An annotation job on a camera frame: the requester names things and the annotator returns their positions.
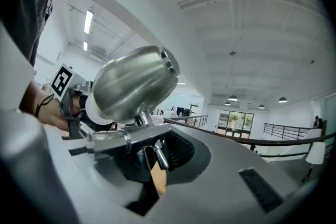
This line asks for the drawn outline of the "silver desk lamp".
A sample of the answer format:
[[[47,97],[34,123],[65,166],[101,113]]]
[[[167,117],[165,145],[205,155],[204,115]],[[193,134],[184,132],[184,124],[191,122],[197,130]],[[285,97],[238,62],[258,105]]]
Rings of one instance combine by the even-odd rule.
[[[86,141],[87,153],[98,160],[151,147],[160,168],[167,170],[162,141],[171,128],[166,123],[155,124],[151,112],[172,93],[179,75],[173,54],[157,46],[141,47],[104,65],[93,83],[93,113],[125,127],[97,132],[80,121],[79,133]]]

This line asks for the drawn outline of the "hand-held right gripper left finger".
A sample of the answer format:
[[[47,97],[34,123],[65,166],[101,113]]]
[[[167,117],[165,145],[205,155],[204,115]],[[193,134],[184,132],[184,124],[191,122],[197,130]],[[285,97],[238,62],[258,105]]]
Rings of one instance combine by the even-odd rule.
[[[85,175],[64,145],[49,148],[46,130],[33,116],[0,110],[0,163],[28,206],[50,224],[159,224],[123,202],[104,174]]]

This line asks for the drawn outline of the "glass entrance door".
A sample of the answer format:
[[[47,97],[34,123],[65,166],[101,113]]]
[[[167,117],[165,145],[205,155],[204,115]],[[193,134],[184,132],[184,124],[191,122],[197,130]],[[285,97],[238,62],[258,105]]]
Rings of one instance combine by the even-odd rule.
[[[216,133],[238,138],[250,137],[254,114],[221,110]]]

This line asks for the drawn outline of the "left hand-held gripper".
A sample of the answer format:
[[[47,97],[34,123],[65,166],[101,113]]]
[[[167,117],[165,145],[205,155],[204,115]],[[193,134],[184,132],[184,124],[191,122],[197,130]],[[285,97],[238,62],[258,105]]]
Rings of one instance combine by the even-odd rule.
[[[74,72],[63,64],[59,67],[50,84],[54,98],[58,99],[62,116],[67,120],[68,133],[71,139],[79,139],[80,120],[84,117],[85,109],[80,109],[78,115],[72,113],[72,101],[74,96],[86,99],[92,93],[92,82]]]

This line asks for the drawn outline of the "ceiling air conditioner unit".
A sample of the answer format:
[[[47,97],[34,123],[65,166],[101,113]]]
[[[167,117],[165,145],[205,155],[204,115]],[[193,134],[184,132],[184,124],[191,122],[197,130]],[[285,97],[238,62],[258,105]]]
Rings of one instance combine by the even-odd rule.
[[[101,56],[101,55],[99,55],[99,54],[97,54],[97,53],[95,53],[95,52],[93,52],[93,51],[90,53],[90,57],[91,57],[92,59],[96,60],[96,61],[99,61],[99,62],[104,62],[104,61],[106,61],[106,58],[105,58],[105,57],[103,57],[103,56]]]

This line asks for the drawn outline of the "person's left forearm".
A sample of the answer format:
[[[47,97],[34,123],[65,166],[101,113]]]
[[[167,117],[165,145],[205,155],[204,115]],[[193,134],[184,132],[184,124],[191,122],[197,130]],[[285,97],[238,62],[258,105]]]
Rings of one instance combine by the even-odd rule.
[[[35,116],[42,124],[67,131],[67,120],[61,114],[59,101],[44,92],[34,79],[29,83],[19,108]]]

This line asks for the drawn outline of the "dark metal railing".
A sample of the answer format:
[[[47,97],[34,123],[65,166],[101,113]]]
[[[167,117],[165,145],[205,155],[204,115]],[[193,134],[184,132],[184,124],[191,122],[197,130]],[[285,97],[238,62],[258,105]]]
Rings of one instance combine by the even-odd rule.
[[[285,158],[285,157],[294,157],[294,156],[307,156],[312,148],[313,143],[315,142],[324,142],[325,140],[329,140],[336,137],[336,133],[327,135],[327,136],[321,136],[321,137],[315,137],[315,138],[308,138],[303,140],[257,140],[257,139],[249,139],[249,138],[238,138],[234,136],[227,136],[227,135],[221,135],[218,133],[215,133],[213,131],[208,131],[199,127],[195,127],[193,125],[187,125],[185,123],[182,123],[184,121],[184,117],[182,118],[163,118],[164,123],[173,124],[176,126],[183,126],[187,127],[189,129],[201,131],[206,134],[214,135],[221,138],[226,138],[232,141],[235,141],[239,144],[245,144],[245,145],[254,145],[254,146],[266,146],[266,147],[294,147],[294,146],[301,146],[301,145],[309,145],[309,149],[305,152],[297,152],[297,153],[291,153],[291,154],[259,154],[260,157],[263,158]]]

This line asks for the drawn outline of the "black balcony railing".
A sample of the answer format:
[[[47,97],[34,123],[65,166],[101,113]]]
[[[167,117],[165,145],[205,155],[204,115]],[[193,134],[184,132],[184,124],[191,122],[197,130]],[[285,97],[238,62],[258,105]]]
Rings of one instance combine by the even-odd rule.
[[[295,126],[286,126],[286,125],[277,125],[277,124],[264,124],[264,134],[276,140],[301,140],[304,139],[311,128],[306,127],[295,127]]]

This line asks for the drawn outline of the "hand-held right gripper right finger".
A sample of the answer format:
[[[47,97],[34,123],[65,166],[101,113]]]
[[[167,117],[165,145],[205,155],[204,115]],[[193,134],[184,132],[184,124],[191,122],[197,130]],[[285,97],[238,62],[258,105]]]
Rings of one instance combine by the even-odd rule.
[[[207,167],[188,183],[167,183],[166,193],[148,211],[145,219],[153,224],[269,224],[280,222],[287,207],[281,204],[265,212],[240,175],[253,168],[283,199],[298,185],[280,168],[273,166],[239,143],[223,136],[183,126],[172,131],[195,146],[193,158],[168,174],[189,176],[204,164]]]

